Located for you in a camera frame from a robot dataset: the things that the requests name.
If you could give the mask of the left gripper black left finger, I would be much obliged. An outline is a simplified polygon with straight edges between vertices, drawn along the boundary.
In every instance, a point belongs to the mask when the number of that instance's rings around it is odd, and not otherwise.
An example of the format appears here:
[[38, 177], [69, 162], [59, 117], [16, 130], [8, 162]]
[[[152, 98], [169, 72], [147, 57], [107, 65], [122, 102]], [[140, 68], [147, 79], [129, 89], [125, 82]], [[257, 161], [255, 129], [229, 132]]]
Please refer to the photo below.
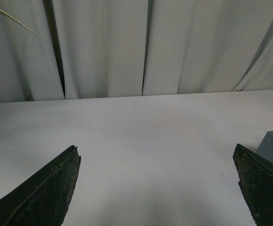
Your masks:
[[81, 157], [72, 145], [0, 199], [0, 226], [60, 226], [77, 182]]

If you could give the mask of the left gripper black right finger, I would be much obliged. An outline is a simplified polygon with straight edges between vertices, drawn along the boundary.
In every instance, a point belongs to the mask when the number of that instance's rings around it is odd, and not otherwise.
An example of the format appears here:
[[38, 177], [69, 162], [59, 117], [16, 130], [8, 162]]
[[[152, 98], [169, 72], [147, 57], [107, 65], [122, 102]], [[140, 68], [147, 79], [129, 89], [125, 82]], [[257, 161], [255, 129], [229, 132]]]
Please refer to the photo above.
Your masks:
[[255, 224], [273, 226], [273, 163], [241, 144], [235, 147], [233, 161]]

